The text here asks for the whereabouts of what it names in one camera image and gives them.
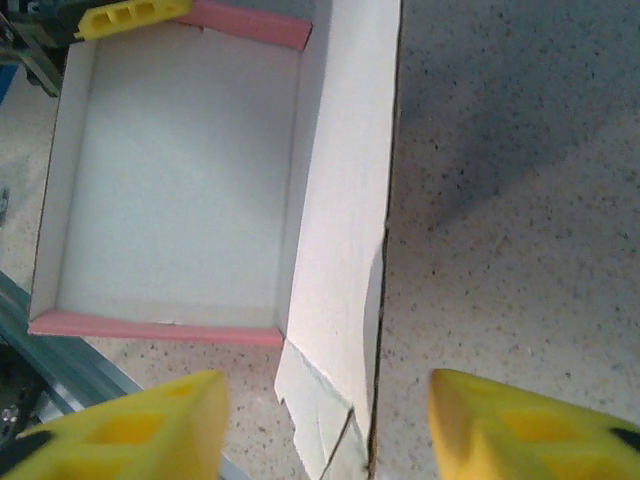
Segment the cardboard box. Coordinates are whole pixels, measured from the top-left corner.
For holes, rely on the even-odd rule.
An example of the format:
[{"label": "cardboard box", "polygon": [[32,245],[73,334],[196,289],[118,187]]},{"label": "cardboard box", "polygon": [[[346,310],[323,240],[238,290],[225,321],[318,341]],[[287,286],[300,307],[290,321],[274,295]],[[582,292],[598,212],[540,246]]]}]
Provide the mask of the cardboard box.
[{"label": "cardboard box", "polygon": [[30,332],[282,347],[310,477],[366,478],[400,8],[203,2],[74,45]]}]

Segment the cardboard flap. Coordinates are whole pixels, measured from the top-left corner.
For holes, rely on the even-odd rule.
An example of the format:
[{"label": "cardboard flap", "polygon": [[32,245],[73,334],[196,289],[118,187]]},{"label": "cardboard flap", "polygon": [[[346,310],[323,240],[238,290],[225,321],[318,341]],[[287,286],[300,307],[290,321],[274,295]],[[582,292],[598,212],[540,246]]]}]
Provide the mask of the cardboard flap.
[{"label": "cardboard flap", "polygon": [[326,36],[276,393],[312,480],[368,474],[400,3],[320,2],[303,53]]}]

